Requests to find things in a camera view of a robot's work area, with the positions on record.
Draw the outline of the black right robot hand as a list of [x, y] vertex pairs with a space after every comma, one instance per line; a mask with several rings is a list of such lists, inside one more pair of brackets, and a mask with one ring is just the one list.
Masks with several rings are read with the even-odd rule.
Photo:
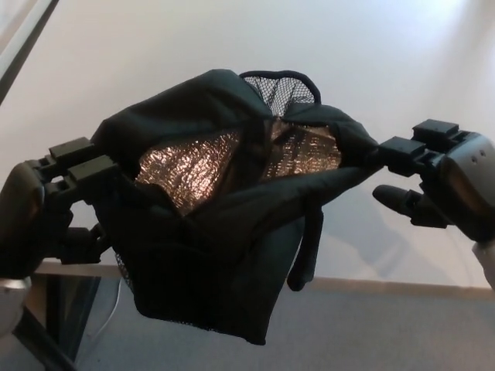
[[418, 175], [420, 191], [379, 185], [374, 198], [415, 226], [456, 226], [469, 239], [494, 238], [494, 143], [459, 125], [428, 119], [410, 139], [393, 137], [374, 161], [404, 177]]

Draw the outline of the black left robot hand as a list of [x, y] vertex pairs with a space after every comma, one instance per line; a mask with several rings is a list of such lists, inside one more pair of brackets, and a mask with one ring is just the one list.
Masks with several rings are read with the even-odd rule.
[[1, 276], [32, 275], [46, 258], [96, 264], [110, 247], [100, 225], [72, 227], [71, 207], [95, 206], [115, 194], [118, 165], [87, 138], [52, 147], [17, 164], [1, 190]]

